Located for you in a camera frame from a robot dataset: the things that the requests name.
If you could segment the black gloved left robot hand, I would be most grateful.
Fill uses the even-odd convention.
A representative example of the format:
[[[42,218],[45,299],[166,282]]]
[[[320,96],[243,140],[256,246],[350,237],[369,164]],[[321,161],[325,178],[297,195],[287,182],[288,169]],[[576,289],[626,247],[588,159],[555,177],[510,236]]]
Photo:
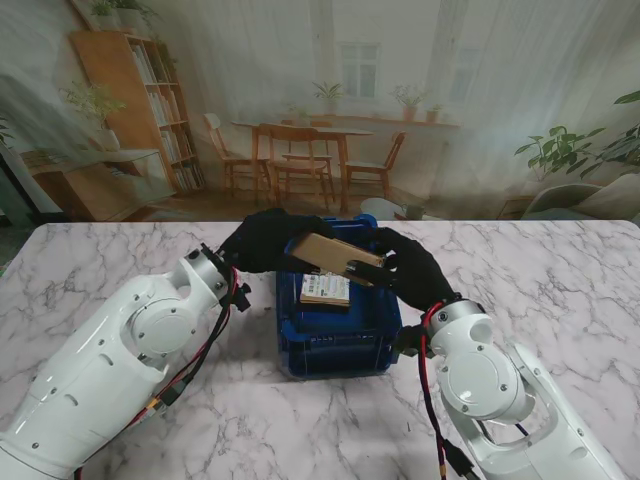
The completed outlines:
[[[219,251],[235,268],[247,273],[311,273],[315,267],[286,253],[294,239],[315,233],[334,238],[332,226],[314,215],[294,215],[271,208],[247,216]]]

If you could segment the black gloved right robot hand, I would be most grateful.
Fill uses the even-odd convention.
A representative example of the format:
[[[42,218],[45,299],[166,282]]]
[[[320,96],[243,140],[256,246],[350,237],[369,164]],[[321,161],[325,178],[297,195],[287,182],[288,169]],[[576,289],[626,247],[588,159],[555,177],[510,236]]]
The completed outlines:
[[[427,312],[438,302],[451,303],[456,293],[434,256],[419,242],[391,228],[372,233],[376,253],[385,255],[382,267],[351,260],[347,272],[358,279],[391,290],[404,303]]]

